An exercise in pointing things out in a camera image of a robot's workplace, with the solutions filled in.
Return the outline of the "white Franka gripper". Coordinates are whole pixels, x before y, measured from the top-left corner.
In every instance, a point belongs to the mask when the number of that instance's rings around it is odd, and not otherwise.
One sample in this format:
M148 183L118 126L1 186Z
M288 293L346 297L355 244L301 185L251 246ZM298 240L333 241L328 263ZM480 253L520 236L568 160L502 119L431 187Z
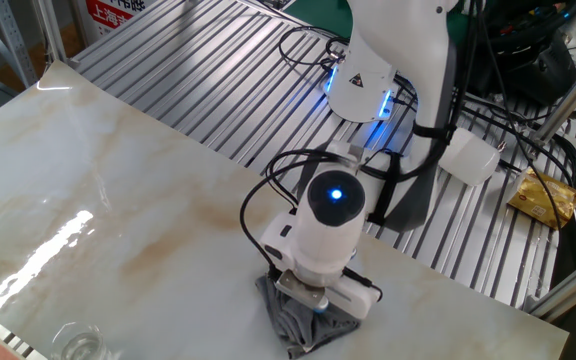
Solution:
M381 296L373 282L363 277L319 277L317 284L324 288L324 299L317 305L319 313L336 307L356 319L363 320Z

